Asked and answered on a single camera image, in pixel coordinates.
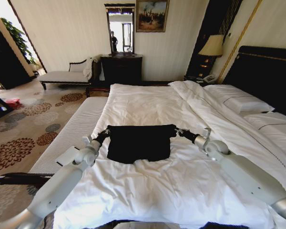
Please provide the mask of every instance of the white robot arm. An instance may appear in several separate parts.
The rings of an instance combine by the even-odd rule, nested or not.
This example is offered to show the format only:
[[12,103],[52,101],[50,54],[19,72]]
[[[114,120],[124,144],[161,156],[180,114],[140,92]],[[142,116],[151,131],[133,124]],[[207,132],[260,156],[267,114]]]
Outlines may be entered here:
[[56,210],[80,181],[83,171],[94,165],[99,149],[108,131],[102,131],[94,140],[86,138],[86,147],[78,150],[74,147],[66,152],[75,155],[36,193],[30,205],[20,214],[0,223],[0,229],[35,229],[48,214]]
[[278,180],[244,156],[231,152],[224,142],[210,140],[211,129],[205,130],[204,136],[194,135],[182,129],[178,129],[178,132],[179,136],[188,138],[208,157],[218,162],[221,168],[243,189],[270,205],[286,219],[286,191]]
[[[209,139],[211,130],[206,129],[205,136],[195,135],[189,130],[179,129],[179,136],[184,136],[197,145],[207,156],[217,161],[230,177],[246,191],[270,205],[279,215],[286,219],[286,191],[282,185],[267,172],[249,161],[229,151],[222,141]],[[87,137],[87,146],[77,150],[70,148],[71,154],[76,156],[48,180],[36,193],[31,204],[20,214],[0,223],[0,229],[34,229],[44,217],[53,212],[69,195],[82,177],[83,171],[94,165],[99,148],[106,137],[108,130],[99,133],[92,140]]]

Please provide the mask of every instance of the painting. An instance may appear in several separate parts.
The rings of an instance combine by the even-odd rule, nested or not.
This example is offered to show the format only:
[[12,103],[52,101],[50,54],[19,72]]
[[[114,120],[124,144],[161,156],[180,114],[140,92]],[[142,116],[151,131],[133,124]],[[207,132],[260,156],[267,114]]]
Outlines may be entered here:
[[169,0],[137,0],[137,32],[165,32]]

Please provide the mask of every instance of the carpet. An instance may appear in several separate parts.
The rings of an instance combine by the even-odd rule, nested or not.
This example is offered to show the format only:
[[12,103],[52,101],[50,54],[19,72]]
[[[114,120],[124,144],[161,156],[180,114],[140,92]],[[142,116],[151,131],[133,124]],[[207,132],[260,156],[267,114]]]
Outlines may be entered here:
[[[48,84],[38,80],[10,90],[0,98],[19,98],[17,108],[0,118],[0,175],[28,172],[74,112],[85,100],[85,86]],[[24,210],[36,192],[34,187],[0,186],[0,222]],[[47,217],[51,228],[52,215]]]

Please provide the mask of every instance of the white duvet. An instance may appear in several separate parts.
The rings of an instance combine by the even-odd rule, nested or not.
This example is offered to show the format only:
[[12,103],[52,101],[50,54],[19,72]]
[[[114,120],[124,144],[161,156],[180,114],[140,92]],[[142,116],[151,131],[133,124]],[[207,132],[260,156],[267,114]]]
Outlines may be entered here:
[[[112,85],[92,136],[107,125],[166,124],[193,133],[212,128],[211,138],[226,142],[286,189],[286,155],[193,82],[170,87]],[[184,228],[200,228],[208,221],[273,228],[268,206],[246,193],[189,140],[171,138],[168,159],[138,160],[133,165],[107,159],[109,142],[105,140],[95,165],[56,210],[55,229],[94,228],[115,219],[173,222]],[[143,142],[148,144],[148,136]]]

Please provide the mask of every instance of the wooden dresser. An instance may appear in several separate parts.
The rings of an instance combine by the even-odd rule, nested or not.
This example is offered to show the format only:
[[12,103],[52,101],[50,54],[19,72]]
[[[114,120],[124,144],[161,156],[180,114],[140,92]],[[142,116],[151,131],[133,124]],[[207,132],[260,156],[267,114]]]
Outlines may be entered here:
[[105,81],[109,84],[140,85],[142,58],[142,55],[137,54],[101,56]]

